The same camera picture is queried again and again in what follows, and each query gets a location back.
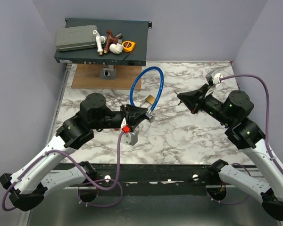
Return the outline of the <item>blue cable lock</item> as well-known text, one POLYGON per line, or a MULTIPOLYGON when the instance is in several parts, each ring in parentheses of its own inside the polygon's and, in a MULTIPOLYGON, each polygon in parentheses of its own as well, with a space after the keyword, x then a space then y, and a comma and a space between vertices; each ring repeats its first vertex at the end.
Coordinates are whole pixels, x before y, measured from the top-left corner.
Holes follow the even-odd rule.
POLYGON ((162 91, 163 91, 163 87, 164 87, 164 74, 163 74, 163 71, 157 67, 157 66, 151 66, 151 67, 148 67, 146 68, 145 70, 143 70, 137 77, 136 79, 134 80, 132 86, 131 86, 131 89, 130 89, 130 93, 129 93, 129 101, 130 101, 130 104, 135 106, 134 104, 134 100, 133 100, 133 93, 134 93, 134 89, 135 89, 135 86, 137 84, 137 82, 142 78, 142 76, 149 72, 149 71, 158 71, 159 75, 160 75, 160 85, 159 85, 159 89, 158 89, 158 93, 155 97, 155 100, 154 100, 154 103, 152 104, 151 108, 150 108, 150 111, 153 112, 160 100, 160 97, 161 97, 161 94, 162 94, 162 91))

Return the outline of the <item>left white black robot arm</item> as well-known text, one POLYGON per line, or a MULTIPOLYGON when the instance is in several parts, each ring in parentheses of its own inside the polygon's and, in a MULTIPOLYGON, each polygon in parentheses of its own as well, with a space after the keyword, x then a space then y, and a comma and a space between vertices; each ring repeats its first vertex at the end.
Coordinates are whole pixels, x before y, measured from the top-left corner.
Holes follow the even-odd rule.
POLYGON ((148 108, 122 105, 119 111, 112 111, 102 94, 89 94, 80 103, 79 111, 64 121, 56 135, 28 164, 15 173, 0 176, 0 183, 6 189, 2 209, 31 210, 50 192, 72 185, 93 185, 103 191, 121 186, 118 180, 122 136, 133 132, 144 120, 154 120, 148 108), (116 176, 109 180, 109 186, 100 185, 107 179, 100 179, 89 162, 77 163, 71 157, 72 153, 94 138, 95 130, 104 129, 121 131, 117 142, 116 176))

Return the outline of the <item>white pipe elbow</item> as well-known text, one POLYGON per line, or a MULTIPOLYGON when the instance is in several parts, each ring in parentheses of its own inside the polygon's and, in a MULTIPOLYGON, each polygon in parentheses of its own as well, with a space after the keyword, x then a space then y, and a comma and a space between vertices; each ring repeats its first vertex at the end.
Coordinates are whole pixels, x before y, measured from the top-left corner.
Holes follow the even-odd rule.
POLYGON ((110 44, 109 46, 109 51, 112 52, 113 54, 120 54, 124 49, 124 46, 122 44, 110 44))

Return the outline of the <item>small black object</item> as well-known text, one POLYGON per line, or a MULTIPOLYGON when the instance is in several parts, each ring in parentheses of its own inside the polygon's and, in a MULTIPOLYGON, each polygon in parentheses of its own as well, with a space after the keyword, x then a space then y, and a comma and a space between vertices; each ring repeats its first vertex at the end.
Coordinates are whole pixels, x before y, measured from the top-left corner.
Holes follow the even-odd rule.
POLYGON ((116 35, 116 37, 119 38, 119 39, 122 39, 123 35, 122 35, 122 33, 119 33, 119 34, 116 35))

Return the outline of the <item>brass padlock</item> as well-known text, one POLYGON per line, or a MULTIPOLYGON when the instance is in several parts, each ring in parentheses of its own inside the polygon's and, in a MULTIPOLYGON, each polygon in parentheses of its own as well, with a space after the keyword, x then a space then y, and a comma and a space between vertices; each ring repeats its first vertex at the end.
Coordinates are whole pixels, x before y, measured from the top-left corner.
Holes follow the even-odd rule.
POLYGON ((155 102, 155 97, 152 95, 147 96, 144 101, 141 103, 140 107, 150 109, 155 102))

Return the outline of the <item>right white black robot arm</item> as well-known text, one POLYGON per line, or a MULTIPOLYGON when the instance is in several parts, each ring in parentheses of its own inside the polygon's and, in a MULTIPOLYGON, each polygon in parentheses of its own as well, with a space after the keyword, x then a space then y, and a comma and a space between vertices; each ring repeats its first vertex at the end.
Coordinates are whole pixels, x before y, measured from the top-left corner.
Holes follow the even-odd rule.
POLYGON ((223 181, 239 188, 255 198, 272 218, 283 221, 283 174, 268 155, 264 132, 248 118, 254 104, 243 91, 234 90, 221 102, 208 93, 209 89, 210 86, 204 84, 177 97, 192 114, 205 112, 225 126, 229 141, 252 160, 266 180, 255 179, 218 160, 210 166, 209 182, 217 185, 223 181))

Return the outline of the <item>grey plastic case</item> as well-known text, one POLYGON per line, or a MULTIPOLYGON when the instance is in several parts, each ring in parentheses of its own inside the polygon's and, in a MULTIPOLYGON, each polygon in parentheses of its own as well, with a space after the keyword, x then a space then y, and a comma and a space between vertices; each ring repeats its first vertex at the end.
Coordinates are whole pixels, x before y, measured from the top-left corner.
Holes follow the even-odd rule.
POLYGON ((85 25, 59 29, 55 34, 55 45, 59 52, 93 48, 96 36, 93 31, 96 25, 85 25))

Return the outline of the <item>dark rack server unit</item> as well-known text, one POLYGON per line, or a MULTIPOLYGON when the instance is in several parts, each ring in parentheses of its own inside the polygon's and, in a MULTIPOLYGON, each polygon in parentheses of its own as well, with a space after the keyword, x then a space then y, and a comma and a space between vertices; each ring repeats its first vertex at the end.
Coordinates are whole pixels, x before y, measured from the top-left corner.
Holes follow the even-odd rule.
POLYGON ((129 65, 145 66, 147 56, 148 21, 130 20, 107 20, 68 18, 65 27, 76 27, 83 25, 95 25, 100 35, 107 36, 109 29, 113 35, 122 34, 123 41, 132 41, 136 45, 131 53, 122 52, 113 54, 111 52, 100 56, 96 48, 73 50, 68 52, 55 52, 54 58, 57 63, 90 64, 90 65, 129 65))

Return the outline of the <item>yellow tape measure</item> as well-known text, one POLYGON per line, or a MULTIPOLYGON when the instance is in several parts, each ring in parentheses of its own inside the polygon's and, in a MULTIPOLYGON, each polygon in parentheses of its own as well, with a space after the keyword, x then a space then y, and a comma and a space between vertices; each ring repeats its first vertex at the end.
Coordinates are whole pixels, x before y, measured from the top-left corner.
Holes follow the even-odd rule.
POLYGON ((122 46, 124 52, 131 53, 134 50, 136 43, 133 41, 124 41, 122 42, 122 46))

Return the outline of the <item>white pipe faucet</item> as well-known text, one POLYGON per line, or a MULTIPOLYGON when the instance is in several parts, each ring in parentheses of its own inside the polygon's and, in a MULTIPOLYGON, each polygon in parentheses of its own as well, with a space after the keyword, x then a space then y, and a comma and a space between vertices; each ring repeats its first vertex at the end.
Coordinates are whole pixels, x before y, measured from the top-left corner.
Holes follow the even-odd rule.
POLYGON ((97 52, 101 56, 103 55, 102 45, 106 43, 107 37, 101 36, 97 30, 93 30, 93 35, 95 36, 95 40, 97 44, 97 52))

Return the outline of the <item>grey metal bracket stand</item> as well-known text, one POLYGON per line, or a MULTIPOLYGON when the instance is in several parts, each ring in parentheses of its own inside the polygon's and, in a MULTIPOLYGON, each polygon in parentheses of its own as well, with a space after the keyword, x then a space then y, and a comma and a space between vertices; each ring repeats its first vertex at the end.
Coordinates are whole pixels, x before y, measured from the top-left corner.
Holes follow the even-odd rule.
POLYGON ((100 71, 101 80, 115 80, 116 68, 113 65, 105 65, 100 71))

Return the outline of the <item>brown tap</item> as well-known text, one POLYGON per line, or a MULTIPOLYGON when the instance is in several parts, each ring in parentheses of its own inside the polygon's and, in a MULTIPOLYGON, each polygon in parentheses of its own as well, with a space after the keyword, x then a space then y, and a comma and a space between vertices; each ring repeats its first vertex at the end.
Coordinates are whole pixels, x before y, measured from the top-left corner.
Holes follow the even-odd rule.
POLYGON ((114 36, 111 30, 107 29, 106 33, 108 34, 108 37, 106 40, 105 47, 103 49, 104 54, 107 54, 109 52, 109 47, 111 44, 117 44, 119 41, 119 38, 114 36))

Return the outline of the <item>wooden board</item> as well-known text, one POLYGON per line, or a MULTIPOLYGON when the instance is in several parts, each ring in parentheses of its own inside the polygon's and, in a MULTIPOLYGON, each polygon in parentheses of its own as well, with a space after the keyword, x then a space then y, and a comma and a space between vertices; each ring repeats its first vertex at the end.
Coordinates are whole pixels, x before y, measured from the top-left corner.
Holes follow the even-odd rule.
POLYGON ((141 66, 116 65, 115 80, 101 80, 100 71, 103 65, 78 64, 71 88, 73 89, 119 89, 129 90, 142 72, 141 66))

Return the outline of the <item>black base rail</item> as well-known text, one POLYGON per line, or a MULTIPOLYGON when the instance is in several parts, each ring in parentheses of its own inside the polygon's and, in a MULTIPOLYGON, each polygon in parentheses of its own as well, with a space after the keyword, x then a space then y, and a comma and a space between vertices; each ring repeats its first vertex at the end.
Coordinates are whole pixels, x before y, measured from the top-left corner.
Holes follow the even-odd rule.
POLYGON ((209 165, 121 164, 121 188, 99 191, 99 196, 206 195, 219 188, 219 176, 209 165))

